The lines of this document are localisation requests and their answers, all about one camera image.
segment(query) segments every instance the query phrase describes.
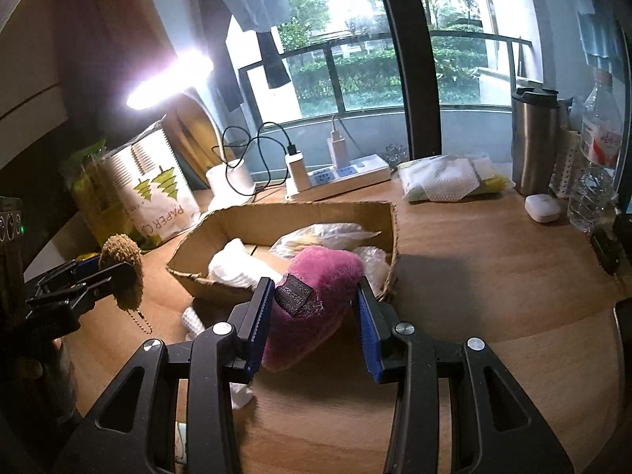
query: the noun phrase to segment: pink plush toy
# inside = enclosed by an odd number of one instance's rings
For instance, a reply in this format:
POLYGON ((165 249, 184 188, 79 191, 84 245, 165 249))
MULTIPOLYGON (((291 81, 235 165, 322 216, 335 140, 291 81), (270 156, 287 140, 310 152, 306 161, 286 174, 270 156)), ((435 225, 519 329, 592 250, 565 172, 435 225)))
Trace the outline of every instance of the pink plush toy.
POLYGON ((331 337, 363 274, 359 256, 349 251, 310 246, 298 253, 277 286, 263 366, 289 369, 331 337))

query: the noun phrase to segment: power strip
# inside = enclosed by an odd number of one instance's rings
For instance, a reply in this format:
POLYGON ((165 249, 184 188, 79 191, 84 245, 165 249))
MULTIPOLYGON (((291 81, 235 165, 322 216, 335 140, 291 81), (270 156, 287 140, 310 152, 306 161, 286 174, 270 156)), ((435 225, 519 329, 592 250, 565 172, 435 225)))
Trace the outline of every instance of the power strip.
POLYGON ((372 154, 353 160, 349 167, 337 171, 333 166, 325 167, 309 172, 308 176, 312 187, 306 191, 297 191, 292 178, 285 182, 287 200, 318 201, 386 182, 391 179, 391 168, 379 156, 372 154))

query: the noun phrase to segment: silver screw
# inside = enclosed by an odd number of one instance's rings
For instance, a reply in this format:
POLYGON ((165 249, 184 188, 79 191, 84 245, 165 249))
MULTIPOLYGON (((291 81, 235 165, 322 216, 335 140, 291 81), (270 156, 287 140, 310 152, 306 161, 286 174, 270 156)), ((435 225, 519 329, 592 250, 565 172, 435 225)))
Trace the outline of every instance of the silver screw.
POLYGON ((410 322, 400 322, 395 327, 395 331, 400 335, 412 335, 415 333, 415 327, 410 322))
POLYGON ((232 330, 233 327, 227 322, 218 322, 213 326, 213 333, 216 335, 228 335, 232 330))
POLYGON ((151 339, 143 344, 143 349, 146 351, 159 348, 159 347, 160 347, 160 340, 158 339, 151 339))
POLYGON ((485 343, 479 338, 472 337, 468 340, 468 347, 470 350, 482 351, 485 348, 485 343))

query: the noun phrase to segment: pink fur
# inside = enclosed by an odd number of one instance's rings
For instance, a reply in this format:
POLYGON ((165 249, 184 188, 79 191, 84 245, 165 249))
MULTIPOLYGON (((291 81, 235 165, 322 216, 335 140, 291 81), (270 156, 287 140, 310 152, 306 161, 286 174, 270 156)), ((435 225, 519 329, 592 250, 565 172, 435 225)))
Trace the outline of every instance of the pink fur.
POLYGON ((307 315, 299 312, 304 316, 292 317, 273 302, 263 352, 263 366, 271 371, 289 369, 334 334, 350 307, 364 267, 357 254, 310 246, 296 255, 288 273, 314 291, 304 307, 307 315))

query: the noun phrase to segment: triangular cutout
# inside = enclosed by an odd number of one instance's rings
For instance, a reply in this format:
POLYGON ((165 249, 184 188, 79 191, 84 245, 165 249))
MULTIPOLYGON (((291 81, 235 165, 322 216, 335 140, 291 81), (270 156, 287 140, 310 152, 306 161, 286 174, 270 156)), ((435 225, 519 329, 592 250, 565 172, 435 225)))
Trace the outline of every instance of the triangular cutout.
POLYGON ((527 415, 491 367, 485 368, 485 381, 496 430, 508 431, 526 426, 529 422, 527 415))
POLYGON ((105 429, 129 433, 134 426, 134 415, 145 371, 134 369, 118 392, 110 399, 97 418, 97 424, 105 429))

